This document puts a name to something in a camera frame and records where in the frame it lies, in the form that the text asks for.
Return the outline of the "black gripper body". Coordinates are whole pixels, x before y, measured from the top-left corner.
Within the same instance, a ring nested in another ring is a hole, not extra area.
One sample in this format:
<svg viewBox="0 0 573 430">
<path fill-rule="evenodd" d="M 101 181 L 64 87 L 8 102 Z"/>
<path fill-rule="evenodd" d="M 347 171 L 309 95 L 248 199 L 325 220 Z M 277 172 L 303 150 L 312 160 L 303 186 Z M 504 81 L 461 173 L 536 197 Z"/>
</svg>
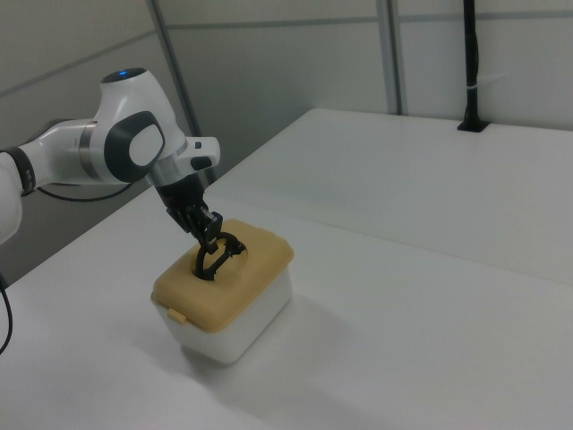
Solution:
<svg viewBox="0 0 573 430">
<path fill-rule="evenodd" d="M 169 215 L 192 208 L 209 210 L 203 200 L 205 187 L 200 175 L 189 175 L 173 184 L 157 186 L 156 191 Z"/>
</svg>

